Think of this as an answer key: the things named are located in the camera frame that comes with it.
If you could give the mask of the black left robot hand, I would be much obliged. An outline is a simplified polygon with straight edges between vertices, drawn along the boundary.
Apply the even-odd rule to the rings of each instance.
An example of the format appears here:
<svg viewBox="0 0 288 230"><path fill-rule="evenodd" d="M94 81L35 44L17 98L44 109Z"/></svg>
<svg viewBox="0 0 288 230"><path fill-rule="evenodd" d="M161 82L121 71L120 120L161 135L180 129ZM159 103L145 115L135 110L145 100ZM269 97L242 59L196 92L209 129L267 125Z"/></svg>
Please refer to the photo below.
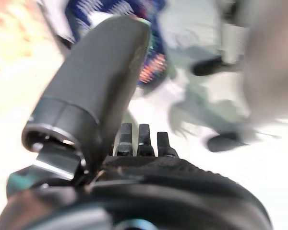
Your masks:
<svg viewBox="0 0 288 230"><path fill-rule="evenodd" d="M247 189L181 159L168 134L123 115L150 28L112 17L71 50L43 91L21 141L35 162L9 175L0 230L270 230Z"/></svg>

